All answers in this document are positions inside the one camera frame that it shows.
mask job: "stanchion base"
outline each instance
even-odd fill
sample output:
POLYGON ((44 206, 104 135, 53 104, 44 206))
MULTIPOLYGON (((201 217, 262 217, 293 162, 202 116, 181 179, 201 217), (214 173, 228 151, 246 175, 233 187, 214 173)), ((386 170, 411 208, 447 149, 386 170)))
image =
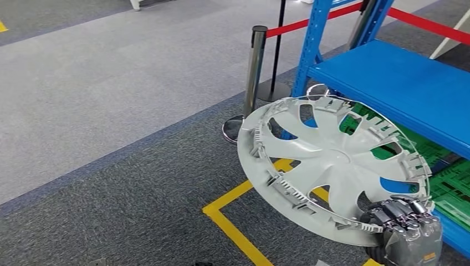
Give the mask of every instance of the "stanchion base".
POLYGON ((290 96, 291 88, 284 83, 274 83, 274 93, 271 94, 271 81, 258 85, 258 99, 268 102, 277 101, 290 96))
POLYGON ((238 140, 238 132, 243 124, 243 115, 237 115, 225 121, 222 126, 223 138, 232 144, 238 140))

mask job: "black stanchion pole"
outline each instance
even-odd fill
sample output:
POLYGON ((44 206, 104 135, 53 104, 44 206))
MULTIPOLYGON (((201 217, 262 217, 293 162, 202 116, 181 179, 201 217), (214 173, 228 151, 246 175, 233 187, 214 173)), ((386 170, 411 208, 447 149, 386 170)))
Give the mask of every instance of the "black stanchion pole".
MULTIPOLYGON (((281 0, 280 10, 279 10, 279 23, 278 26, 282 27, 284 25, 284 13, 285 13, 285 3, 286 0, 281 0)), ((290 87, 276 82, 276 76, 278 71, 279 63, 279 51, 280 51, 280 41, 281 35, 277 36, 276 40, 276 50, 274 53, 274 64, 273 64, 273 76, 271 81, 267 81, 259 85, 258 89, 258 98, 263 101, 276 101, 290 95, 290 87)))

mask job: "silver stanchion pole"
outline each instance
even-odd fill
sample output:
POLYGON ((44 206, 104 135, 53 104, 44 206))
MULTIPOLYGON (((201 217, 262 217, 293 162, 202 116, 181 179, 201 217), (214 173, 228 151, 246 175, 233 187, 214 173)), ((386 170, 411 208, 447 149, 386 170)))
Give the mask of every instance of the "silver stanchion pole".
POLYGON ((230 118, 222 126, 223 137, 233 144, 237 143, 238 132, 242 127, 243 119, 254 110, 259 76, 261 74, 261 65, 263 64, 264 45, 266 43, 267 31, 268 28, 265 26, 258 25, 253 27, 243 115, 237 115, 230 118))

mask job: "orange label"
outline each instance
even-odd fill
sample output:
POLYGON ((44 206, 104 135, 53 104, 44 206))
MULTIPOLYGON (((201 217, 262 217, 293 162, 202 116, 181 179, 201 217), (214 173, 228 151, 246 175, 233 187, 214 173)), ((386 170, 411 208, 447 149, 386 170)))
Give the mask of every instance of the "orange label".
POLYGON ((433 253, 429 253, 427 255, 424 256, 424 259, 425 260, 430 260, 430 259, 433 259, 436 257, 436 254, 433 252, 433 253))

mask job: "stanchion post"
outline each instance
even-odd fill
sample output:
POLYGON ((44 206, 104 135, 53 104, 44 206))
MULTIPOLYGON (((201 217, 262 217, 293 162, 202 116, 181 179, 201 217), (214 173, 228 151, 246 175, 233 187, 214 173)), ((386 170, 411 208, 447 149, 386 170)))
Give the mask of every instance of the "stanchion post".
POLYGON ((263 64, 264 46, 266 44, 266 32, 268 28, 266 26, 257 25, 253 27, 252 31, 243 115, 230 118, 222 126, 223 137, 233 144, 237 143, 238 132, 242 127, 244 118, 254 111, 259 77, 261 75, 261 66, 263 64))
MULTIPOLYGON (((278 26, 282 27, 284 25, 284 13, 285 13, 285 3, 286 0, 281 0, 280 10, 279 10, 279 23, 278 26)), ((259 86, 258 98, 263 101, 276 101, 290 95, 290 87, 276 82, 276 76, 278 71, 279 63, 279 52, 280 52, 280 41, 281 35, 277 36, 276 39, 276 50, 274 52, 274 64, 273 64, 273 76, 271 81, 265 82, 259 86)))

